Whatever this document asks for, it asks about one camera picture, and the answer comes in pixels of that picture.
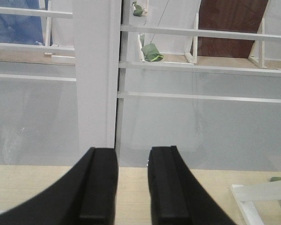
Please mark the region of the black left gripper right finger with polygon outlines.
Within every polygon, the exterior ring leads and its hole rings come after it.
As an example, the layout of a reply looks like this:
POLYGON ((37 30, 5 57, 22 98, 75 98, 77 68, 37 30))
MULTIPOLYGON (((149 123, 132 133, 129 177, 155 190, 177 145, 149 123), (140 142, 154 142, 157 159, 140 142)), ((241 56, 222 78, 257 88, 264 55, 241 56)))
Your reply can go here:
POLYGON ((176 146, 153 147, 148 187, 154 225, 233 225, 191 173, 176 146))

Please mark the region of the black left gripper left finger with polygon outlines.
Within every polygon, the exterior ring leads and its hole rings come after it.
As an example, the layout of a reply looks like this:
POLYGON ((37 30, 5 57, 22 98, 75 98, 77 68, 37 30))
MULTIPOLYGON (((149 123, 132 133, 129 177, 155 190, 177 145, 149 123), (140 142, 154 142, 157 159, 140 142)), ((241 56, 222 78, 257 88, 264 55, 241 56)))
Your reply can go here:
POLYGON ((112 225, 118 160, 112 148, 90 148, 59 180, 0 214, 0 225, 112 225))

